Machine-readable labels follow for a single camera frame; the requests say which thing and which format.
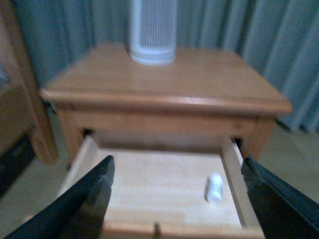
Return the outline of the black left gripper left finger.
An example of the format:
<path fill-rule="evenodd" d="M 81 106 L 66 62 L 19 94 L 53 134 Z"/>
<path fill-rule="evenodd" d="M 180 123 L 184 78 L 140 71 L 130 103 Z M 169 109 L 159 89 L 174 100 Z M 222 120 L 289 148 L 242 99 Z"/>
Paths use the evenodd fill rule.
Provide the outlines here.
<path fill-rule="evenodd" d="M 108 155 L 52 204 L 6 238 L 97 239 L 111 197 L 114 173 L 114 158 Z"/>

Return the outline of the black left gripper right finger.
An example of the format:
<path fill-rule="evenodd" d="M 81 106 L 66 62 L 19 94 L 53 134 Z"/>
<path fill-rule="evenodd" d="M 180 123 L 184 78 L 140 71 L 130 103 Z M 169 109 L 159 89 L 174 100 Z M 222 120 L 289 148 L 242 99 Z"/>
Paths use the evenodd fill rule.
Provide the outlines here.
<path fill-rule="evenodd" d="M 317 239 L 319 205 L 249 156 L 241 173 L 267 239 Z"/>

